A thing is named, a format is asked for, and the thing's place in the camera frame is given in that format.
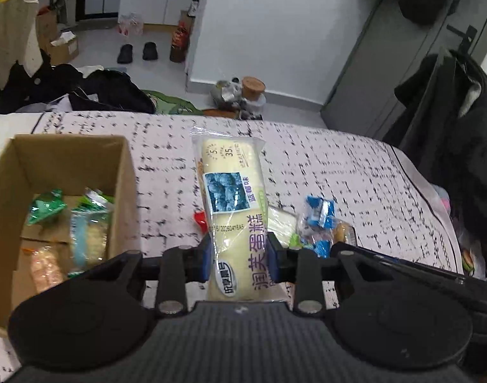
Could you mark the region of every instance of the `metal screw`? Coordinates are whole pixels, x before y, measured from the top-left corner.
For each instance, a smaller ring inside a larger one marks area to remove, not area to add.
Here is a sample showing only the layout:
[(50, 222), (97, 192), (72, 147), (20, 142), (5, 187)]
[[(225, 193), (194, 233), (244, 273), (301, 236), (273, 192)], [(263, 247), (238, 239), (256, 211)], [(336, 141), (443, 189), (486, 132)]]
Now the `metal screw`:
[(298, 307), (299, 310), (302, 311), (304, 314), (316, 314), (317, 312), (320, 312), (323, 308), (322, 304), (312, 299), (306, 299), (299, 302)]
[(158, 304), (158, 309), (162, 314), (177, 314), (183, 311), (183, 304), (174, 300), (162, 301)]

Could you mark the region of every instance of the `white snack package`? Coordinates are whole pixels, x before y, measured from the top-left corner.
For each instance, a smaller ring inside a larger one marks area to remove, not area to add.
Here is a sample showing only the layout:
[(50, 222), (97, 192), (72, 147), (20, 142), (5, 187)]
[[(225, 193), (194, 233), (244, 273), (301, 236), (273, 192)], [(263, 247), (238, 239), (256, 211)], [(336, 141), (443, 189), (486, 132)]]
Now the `white snack package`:
[(284, 301), (266, 268), (267, 200), (259, 154), (262, 140), (191, 130), (214, 263), (208, 299)]

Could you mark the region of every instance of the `black slipper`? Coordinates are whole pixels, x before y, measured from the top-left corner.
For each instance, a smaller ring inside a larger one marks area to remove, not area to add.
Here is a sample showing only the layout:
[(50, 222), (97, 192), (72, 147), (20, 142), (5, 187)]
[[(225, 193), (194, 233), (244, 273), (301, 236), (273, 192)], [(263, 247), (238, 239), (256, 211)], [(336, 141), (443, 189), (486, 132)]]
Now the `black slipper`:
[(133, 47), (131, 44), (124, 44), (119, 51), (117, 57), (117, 62), (126, 65), (127, 63), (132, 63), (134, 58), (132, 55)]
[(157, 45), (153, 42), (145, 43), (145, 48), (142, 51), (142, 59), (143, 60), (157, 60), (158, 53), (157, 53)]

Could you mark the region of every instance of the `green cloth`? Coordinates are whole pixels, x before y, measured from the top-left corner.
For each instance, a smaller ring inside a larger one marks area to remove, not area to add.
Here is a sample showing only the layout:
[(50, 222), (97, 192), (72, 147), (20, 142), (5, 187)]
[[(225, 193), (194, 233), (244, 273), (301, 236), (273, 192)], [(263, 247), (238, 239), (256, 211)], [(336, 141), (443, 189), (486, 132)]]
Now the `green cloth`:
[(170, 114), (170, 115), (202, 115), (203, 112), (197, 109), (192, 103), (185, 99), (176, 98), (174, 96), (164, 95), (162, 92), (146, 91), (148, 98), (151, 99), (155, 105), (156, 114)]

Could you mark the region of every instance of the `table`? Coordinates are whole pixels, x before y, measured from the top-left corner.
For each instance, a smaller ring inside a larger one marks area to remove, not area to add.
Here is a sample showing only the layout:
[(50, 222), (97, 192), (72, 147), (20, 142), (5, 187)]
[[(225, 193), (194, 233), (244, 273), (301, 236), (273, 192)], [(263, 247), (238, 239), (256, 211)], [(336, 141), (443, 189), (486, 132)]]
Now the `table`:
[[(436, 192), (400, 151), (382, 142), (276, 122), (126, 112), (45, 113), (32, 128), (127, 137), (137, 176), (141, 249), (159, 256), (201, 239), (192, 218), (203, 207), (189, 136), (193, 126), (266, 142), (261, 166), (271, 205), (300, 212), (306, 195), (334, 197), (336, 215), (354, 225), (359, 246), (462, 273), (456, 236)], [(156, 283), (147, 285), (145, 305), (151, 305), (155, 289)], [(336, 306), (333, 286), (324, 283), (324, 290), (328, 306)], [(189, 305), (205, 295), (204, 285), (188, 284)], [(7, 364), (3, 344), (0, 364)]]

